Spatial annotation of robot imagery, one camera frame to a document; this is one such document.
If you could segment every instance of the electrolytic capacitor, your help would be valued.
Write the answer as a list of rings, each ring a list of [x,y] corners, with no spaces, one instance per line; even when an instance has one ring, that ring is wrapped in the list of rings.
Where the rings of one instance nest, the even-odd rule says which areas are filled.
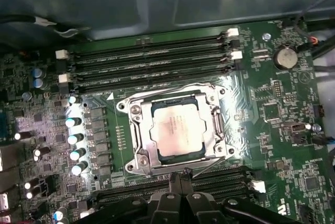
[[[57,209],[56,212],[54,212],[53,218],[56,221],[63,220],[64,217],[67,215],[67,213],[68,213],[68,210],[65,207],[60,207],[60,208]]]
[[[68,218],[63,218],[62,221],[58,221],[57,224],[69,224]]]
[[[32,134],[30,131],[22,131],[18,132],[14,135],[14,139],[20,140],[20,139],[29,139],[32,137]]]
[[[70,153],[70,159],[73,161],[77,161],[80,157],[84,156],[85,154],[86,150],[84,148],[79,148]]]
[[[32,190],[26,193],[27,199],[32,199],[41,193],[41,187],[36,186]]]
[[[42,79],[35,79],[33,81],[33,86],[37,89],[46,89],[48,88],[48,84]]]
[[[49,147],[42,147],[40,149],[35,149],[33,151],[33,154],[36,157],[40,157],[40,156],[43,156],[44,154],[47,154],[49,152],[50,152],[50,148]]]
[[[69,144],[76,144],[77,142],[82,141],[83,139],[84,139],[84,135],[81,134],[81,133],[77,133],[77,134],[74,134],[74,135],[70,135],[68,137],[68,143]]]
[[[71,96],[69,97],[69,103],[70,104],[79,104],[81,103],[82,99],[80,97],[75,97],[75,96]]]
[[[35,68],[32,70],[32,76],[36,79],[43,79],[46,77],[46,73],[40,68]]]
[[[72,167],[71,172],[73,175],[75,176],[79,176],[83,170],[85,170],[87,168],[87,162],[82,161],[77,163],[74,167]]]
[[[39,178],[33,178],[32,180],[25,183],[25,189],[29,190],[29,189],[35,187],[39,184],[39,182],[40,182]]]
[[[22,93],[22,99],[25,102],[30,101],[32,99],[32,93],[31,92],[23,92]]]
[[[67,127],[73,127],[73,126],[78,126],[82,123],[82,120],[81,118],[68,118],[66,121],[65,121],[65,125]]]

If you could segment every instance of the blue capacitor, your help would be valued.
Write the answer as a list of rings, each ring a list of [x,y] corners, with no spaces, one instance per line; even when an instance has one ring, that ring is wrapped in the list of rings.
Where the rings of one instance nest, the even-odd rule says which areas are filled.
[[[46,73],[40,68],[35,68],[32,70],[32,76],[36,79],[42,79],[46,77]]]
[[[35,79],[33,81],[33,86],[37,89],[46,89],[48,87],[48,84],[42,79]]]

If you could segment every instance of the cpu socket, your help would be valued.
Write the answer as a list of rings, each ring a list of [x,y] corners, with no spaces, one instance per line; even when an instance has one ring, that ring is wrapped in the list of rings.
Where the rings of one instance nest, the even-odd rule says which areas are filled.
[[[117,104],[128,114],[134,159],[129,173],[165,174],[212,164],[235,148],[225,143],[220,99],[225,88],[209,83],[136,93]]]

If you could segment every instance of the motherboard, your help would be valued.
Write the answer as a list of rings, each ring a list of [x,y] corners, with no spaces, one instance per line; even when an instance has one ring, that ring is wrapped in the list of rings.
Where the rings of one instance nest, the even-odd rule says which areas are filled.
[[[275,20],[4,55],[0,221],[71,223],[224,157],[195,191],[332,223],[305,43]]]

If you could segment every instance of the capacitor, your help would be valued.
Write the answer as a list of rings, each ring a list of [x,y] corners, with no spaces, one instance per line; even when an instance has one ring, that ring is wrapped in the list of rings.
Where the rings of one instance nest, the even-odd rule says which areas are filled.
[[[32,76],[36,79],[43,79],[46,77],[46,73],[40,68],[35,68],[32,70]]]
[[[37,89],[46,89],[48,88],[48,84],[42,79],[35,79],[33,81],[33,86]]]
[[[312,131],[313,132],[320,132],[320,131],[322,131],[321,125],[319,125],[319,124],[312,125]]]
[[[77,161],[80,157],[84,156],[85,154],[86,150],[84,148],[79,148],[70,153],[70,159],[73,161]]]
[[[63,218],[62,221],[58,221],[57,224],[69,224],[68,218]]]
[[[53,218],[56,221],[63,220],[67,213],[68,213],[68,210],[65,207],[60,207],[57,209],[56,212],[54,212]]]
[[[294,48],[283,45],[273,56],[274,65],[281,71],[293,69],[298,63],[298,53]]]
[[[77,142],[79,142],[83,139],[84,139],[84,135],[81,134],[81,133],[77,133],[77,134],[74,134],[74,135],[70,135],[68,137],[68,143],[69,144],[76,144]]]
[[[22,93],[22,99],[25,102],[30,101],[32,99],[32,93],[31,92],[23,92]]]
[[[14,135],[14,139],[20,140],[20,139],[29,139],[32,137],[32,134],[30,131],[22,131],[18,132]]]
[[[41,193],[41,187],[36,186],[32,190],[26,193],[27,199],[32,199]]]
[[[76,96],[70,96],[69,97],[69,103],[70,104],[79,104],[81,103],[82,99],[80,97],[76,97]]]
[[[85,170],[87,168],[87,162],[82,161],[77,163],[74,167],[72,167],[71,172],[73,175],[75,176],[79,176],[83,170]]]
[[[81,118],[68,118],[66,121],[65,121],[65,125],[67,127],[73,127],[73,126],[78,126],[82,123],[82,120]]]
[[[25,183],[25,189],[29,190],[35,186],[37,186],[40,183],[40,179],[39,178],[33,178],[32,180],[28,181]]]
[[[40,149],[35,149],[33,151],[33,154],[36,157],[40,157],[40,156],[43,156],[43,155],[45,155],[45,154],[47,154],[49,152],[50,152],[50,148],[49,147],[42,147]]]

